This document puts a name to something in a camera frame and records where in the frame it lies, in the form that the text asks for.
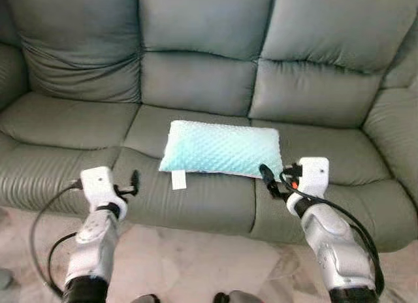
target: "leather upholstery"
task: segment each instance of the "leather upholstery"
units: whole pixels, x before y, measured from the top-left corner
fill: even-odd
[[[416,12],[417,0],[276,0],[262,56],[380,71]]]
[[[200,112],[142,106],[126,136],[124,146],[154,158],[163,158],[173,120],[189,120],[225,125],[249,125],[241,117],[226,117]]]
[[[383,88],[407,88],[418,74],[418,15],[382,82]]]
[[[128,219],[148,225],[246,234],[255,218],[253,180],[222,174],[187,174],[187,189],[172,190],[171,174],[159,172],[159,159],[124,148],[114,167],[125,184],[140,172],[139,194],[129,200]]]
[[[272,200],[262,181],[255,182],[256,222],[252,238],[285,243],[305,243],[300,220],[281,200]],[[418,235],[417,212],[411,199],[395,180],[365,185],[329,185],[325,198],[349,210],[373,236],[380,251],[408,245]]]
[[[270,5],[271,0],[139,0],[144,45],[151,51],[255,59]]]
[[[249,116],[310,125],[358,127],[367,115],[380,79],[378,74],[322,64],[262,59]]]
[[[270,121],[251,122],[254,127],[272,127],[279,131],[284,165],[301,157],[327,157],[330,183],[362,185],[391,177],[380,154],[358,129],[331,129],[291,125]]]
[[[210,54],[148,52],[142,60],[142,102],[246,116],[256,68],[250,61]]]
[[[137,102],[136,0],[9,0],[31,88],[49,96]]]
[[[28,144],[92,150],[119,146],[137,110],[28,93],[0,114],[0,130]]]
[[[20,47],[20,38],[6,0],[0,0],[0,24],[0,42]]]
[[[173,191],[157,171],[172,120],[273,127],[285,164],[328,157],[327,198],[380,250],[403,247],[418,236],[417,11],[418,0],[0,0],[0,204],[38,210],[84,168],[108,165],[119,184],[139,169],[133,221],[299,243],[298,219],[260,180],[188,174]],[[87,203],[71,192],[53,209]]]
[[[27,91],[27,70],[19,49],[0,44],[0,110]]]
[[[418,91],[386,89],[378,94],[364,131],[418,204],[417,124]]]

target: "marble floor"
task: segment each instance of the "marble floor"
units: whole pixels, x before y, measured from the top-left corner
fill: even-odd
[[[14,282],[0,291],[1,303],[54,303],[31,264],[27,237],[35,215],[0,209],[0,267],[13,271]],[[37,230],[44,260],[61,236],[81,221],[47,215]],[[218,291],[240,289],[265,303],[329,302],[310,249],[273,246],[239,236],[146,227],[125,223],[115,254],[108,303],[130,303],[156,293],[163,303],[211,303]],[[53,272],[63,281],[74,244],[57,249]],[[418,302],[418,241],[396,253],[381,255],[387,288],[381,302]]]

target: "pillow tag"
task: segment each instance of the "pillow tag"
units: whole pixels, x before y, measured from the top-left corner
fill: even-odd
[[[171,172],[172,189],[185,189],[185,170],[173,170]]]

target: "pillow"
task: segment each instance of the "pillow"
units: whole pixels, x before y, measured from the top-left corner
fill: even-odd
[[[222,172],[262,178],[259,166],[263,163],[278,180],[282,163],[275,129],[175,120],[159,171]]]

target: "black cable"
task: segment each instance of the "black cable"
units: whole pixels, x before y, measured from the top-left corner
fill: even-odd
[[[288,190],[290,190],[290,191],[292,191],[296,194],[299,194],[301,197],[311,199],[314,202],[327,204],[327,205],[335,208],[339,212],[343,213],[348,218],[350,218],[350,220],[352,220],[352,222],[354,222],[356,224],[356,226],[358,226],[360,228],[360,230],[366,235],[367,240],[369,241],[370,246],[372,248],[373,254],[378,255],[378,249],[377,249],[377,247],[376,247],[376,245],[373,241],[372,236],[370,235],[370,233],[368,233],[367,229],[364,227],[364,225],[356,217],[354,217],[351,213],[349,213],[347,210],[345,210],[341,206],[339,206],[339,205],[337,205],[337,204],[335,204],[335,203],[333,203],[329,200],[320,199],[319,197],[315,197],[313,195],[309,195],[307,193],[300,192],[298,189],[293,189],[291,184],[289,184],[289,182],[286,181],[286,179],[283,177],[283,175],[284,175],[284,173],[282,171],[279,175],[279,179]]]
[[[363,224],[354,217],[351,213],[349,213],[347,210],[342,208],[341,206],[330,202],[329,200],[320,199],[319,197],[315,197],[313,195],[309,195],[307,193],[300,192],[298,189],[294,189],[289,182],[284,178],[285,172],[282,171],[279,175],[280,181],[283,183],[283,185],[291,192],[299,194],[301,197],[304,197],[306,199],[310,199],[313,202],[316,203],[323,203],[326,205],[329,205],[332,208],[335,208],[339,212],[343,213],[345,216],[347,216],[352,222],[354,222],[354,225],[350,225],[351,228],[353,228],[360,236],[361,240],[363,241],[364,245],[366,246],[366,249],[369,253],[369,256],[373,262],[374,265],[374,272],[375,272],[375,285],[376,285],[376,293],[380,295],[384,288],[385,288],[385,278],[383,276],[383,272],[380,267],[380,260],[379,260],[379,253],[378,249],[373,241],[372,236],[367,231],[366,227],[363,226]]]
[[[70,233],[64,237],[62,237],[61,239],[59,239],[57,242],[54,243],[54,245],[52,246],[49,254],[48,254],[48,262],[46,264],[46,268],[48,270],[48,278],[50,280],[50,283],[52,284],[52,287],[59,289],[57,283],[55,282],[54,278],[52,277],[52,272],[51,272],[51,262],[52,262],[52,255],[54,255],[54,251],[57,248],[58,245],[60,245],[62,242],[72,238],[73,236],[75,236],[77,234],[77,232],[73,232]]]
[[[51,288],[51,290],[60,298],[62,298],[62,296],[63,296],[63,291],[60,288],[54,287],[54,285],[51,284],[50,280],[48,280],[46,278],[46,276],[42,272],[42,268],[40,267],[38,256],[37,256],[36,250],[35,250],[35,229],[36,229],[36,226],[38,225],[39,219],[42,217],[44,212],[46,212],[47,209],[49,209],[49,207],[51,207],[51,205],[60,196],[62,196],[62,194],[64,194],[65,192],[67,192],[71,189],[79,189],[79,188],[80,188],[80,182],[79,181],[74,182],[73,184],[69,185],[68,187],[62,189],[52,199],[50,199],[45,204],[43,209],[41,209],[40,212],[38,213],[38,215],[36,216],[35,220],[32,223],[31,230],[29,232],[29,250],[30,250],[30,253],[31,253],[31,258],[32,258],[33,264],[35,265],[35,269],[36,269],[38,275],[40,276],[40,278],[43,280],[44,284],[49,286],[49,288]]]

